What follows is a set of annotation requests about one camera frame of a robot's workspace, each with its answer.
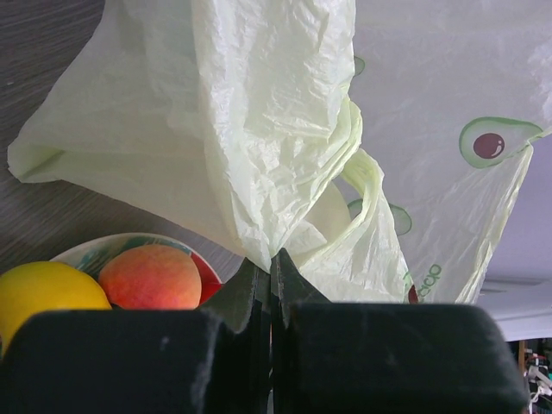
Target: yellow fruit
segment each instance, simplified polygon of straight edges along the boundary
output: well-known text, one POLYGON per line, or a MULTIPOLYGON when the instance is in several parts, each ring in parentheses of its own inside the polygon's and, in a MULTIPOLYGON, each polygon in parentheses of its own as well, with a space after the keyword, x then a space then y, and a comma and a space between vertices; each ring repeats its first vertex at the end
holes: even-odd
POLYGON ((0 276, 3 354, 27 319, 42 311, 62 309, 111 309, 111 306, 96 280, 63 263, 28 263, 0 276))

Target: dark wood surface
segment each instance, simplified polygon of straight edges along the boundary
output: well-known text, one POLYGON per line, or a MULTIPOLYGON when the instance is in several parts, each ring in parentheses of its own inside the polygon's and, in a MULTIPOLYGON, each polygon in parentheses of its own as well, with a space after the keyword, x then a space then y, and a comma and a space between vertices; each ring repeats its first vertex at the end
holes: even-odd
POLYGON ((49 260, 97 237, 138 231, 189 244, 226 280, 241 259, 203 237, 66 182, 23 185, 7 169, 8 145, 90 39, 103 7, 102 0, 3 2, 0 273, 28 261, 49 260))

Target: peach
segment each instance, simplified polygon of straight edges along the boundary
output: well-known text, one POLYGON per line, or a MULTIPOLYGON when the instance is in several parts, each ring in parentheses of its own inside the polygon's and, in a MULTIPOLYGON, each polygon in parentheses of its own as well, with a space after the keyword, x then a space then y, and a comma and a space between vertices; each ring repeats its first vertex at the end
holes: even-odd
POLYGON ((199 271, 177 248, 131 248, 110 261, 98 282, 108 300, 123 309, 194 309, 201 297, 199 271))

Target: crumpled plastic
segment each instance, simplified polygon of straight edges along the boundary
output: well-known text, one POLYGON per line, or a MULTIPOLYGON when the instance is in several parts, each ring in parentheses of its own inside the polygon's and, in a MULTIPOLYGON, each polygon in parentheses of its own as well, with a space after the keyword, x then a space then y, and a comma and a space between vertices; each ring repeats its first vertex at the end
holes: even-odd
MULTIPOLYGON (((472 303, 552 133, 552 3, 357 3, 363 147, 422 302, 472 303)), ((354 209, 358 202, 353 201, 354 209)))
POLYGON ((333 300, 402 301, 411 279, 348 98, 352 0, 108 0, 91 40, 9 147, 268 270, 288 248, 333 300), (350 219, 332 183, 361 195, 350 219))

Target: avocado illustration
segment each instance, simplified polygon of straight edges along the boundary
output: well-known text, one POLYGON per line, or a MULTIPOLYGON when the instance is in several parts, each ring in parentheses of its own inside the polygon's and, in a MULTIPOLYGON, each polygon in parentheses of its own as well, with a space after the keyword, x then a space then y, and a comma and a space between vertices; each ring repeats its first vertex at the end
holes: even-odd
POLYGON ((496 166, 542 132, 543 129, 531 122, 485 116, 474 119, 461 131, 460 152, 475 168, 496 166))
MULTIPOLYGON (((389 203, 389 208, 393 214, 393 220, 395 221, 395 233, 397 235, 405 235, 412 229, 412 219, 405 209, 398 207, 395 204, 389 203)), ((355 201, 351 201, 348 204, 348 211, 351 218, 355 218, 362 210, 362 198, 355 201)))
POLYGON ((359 58, 358 56, 354 57, 354 75, 359 76, 362 71, 364 71, 364 66, 366 66, 366 63, 364 63, 364 60, 359 58))

